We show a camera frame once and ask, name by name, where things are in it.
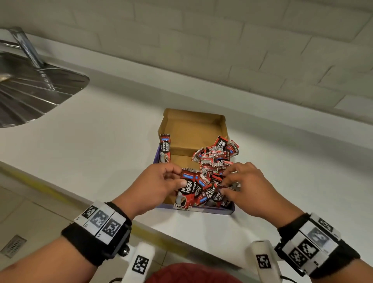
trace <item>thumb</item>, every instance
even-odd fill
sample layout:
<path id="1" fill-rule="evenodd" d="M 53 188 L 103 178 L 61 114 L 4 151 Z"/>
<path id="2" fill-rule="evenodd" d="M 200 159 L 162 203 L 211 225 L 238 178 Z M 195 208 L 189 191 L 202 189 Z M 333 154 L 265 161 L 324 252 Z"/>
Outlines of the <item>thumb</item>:
<path id="1" fill-rule="evenodd" d="M 166 188 L 170 192 L 181 189 L 185 187 L 186 185 L 187 185 L 187 180 L 184 180 L 184 179 L 166 180 Z"/>
<path id="2" fill-rule="evenodd" d="M 222 188 L 220 190 L 220 193 L 233 202 L 236 202 L 236 200 L 238 199 L 238 192 L 233 191 L 229 188 Z"/>

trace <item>fingernail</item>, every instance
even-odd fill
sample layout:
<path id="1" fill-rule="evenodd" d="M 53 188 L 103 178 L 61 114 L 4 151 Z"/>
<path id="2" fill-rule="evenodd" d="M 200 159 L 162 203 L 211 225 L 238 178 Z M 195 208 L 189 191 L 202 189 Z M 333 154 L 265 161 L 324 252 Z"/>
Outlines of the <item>fingernail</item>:
<path id="1" fill-rule="evenodd" d="M 180 186 L 185 187 L 187 185 L 187 180 L 181 180 Z"/>

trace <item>person's right hand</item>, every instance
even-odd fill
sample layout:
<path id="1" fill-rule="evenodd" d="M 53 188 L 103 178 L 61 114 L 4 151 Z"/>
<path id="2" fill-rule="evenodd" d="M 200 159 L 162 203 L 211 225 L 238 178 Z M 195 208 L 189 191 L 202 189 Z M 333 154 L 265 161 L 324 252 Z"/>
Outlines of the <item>person's right hand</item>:
<path id="1" fill-rule="evenodd" d="M 223 173 L 222 185 L 234 182 L 241 184 L 241 190 L 221 189 L 220 192 L 232 200 L 247 214 L 261 217 L 276 228 L 280 228 L 303 214 L 303 211 L 280 195 L 263 173 L 251 162 L 234 163 Z"/>

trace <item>wristband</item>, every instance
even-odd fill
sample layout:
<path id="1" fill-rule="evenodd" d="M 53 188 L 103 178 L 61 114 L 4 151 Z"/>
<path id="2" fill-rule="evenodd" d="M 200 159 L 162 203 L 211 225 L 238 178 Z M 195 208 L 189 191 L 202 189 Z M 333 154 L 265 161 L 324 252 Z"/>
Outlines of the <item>wristband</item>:
<path id="1" fill-rule="evenodd" d="M 316 214 L 303 214 L 278 232 L 281 243 L 275 251 L 301 276 L 323 278 L 360 258 L 339 231 Z"/>
<path id="2" fill-rule="evenodd" d="M 100 266 L 126 247 L 131 225 L 132 221 L 115 204 L 96 201 L 61 235 L 90 263 Z"/>

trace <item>countertop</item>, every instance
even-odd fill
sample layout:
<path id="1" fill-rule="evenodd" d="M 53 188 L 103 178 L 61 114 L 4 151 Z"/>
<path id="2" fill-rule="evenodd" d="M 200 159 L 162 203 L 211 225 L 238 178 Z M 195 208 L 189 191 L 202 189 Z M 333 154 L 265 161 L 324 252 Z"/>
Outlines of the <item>countertop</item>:
<path id="1" fill-rule="evenodd" d="M 235 161 L 253 162 L 281 194 L 335 226 L 373 264 L 366 248 L 373 233 L 373 150 L 244 113 L 244 100 L 234 101 L 237 111 L 60 59 L 48 62 L 91 81 L 43 117 L 0 129 L 0 162 L 77 199 L 108 201 L 152 163 L 165 108 L 223 114 L 240 145 Z M 154 209 L 135 221 L 253 271 L 250 243 L 279 241 L 274 227 L 239 208 L 231 216 Z M 280 268 L 309 282 L 284 262 Z"/>

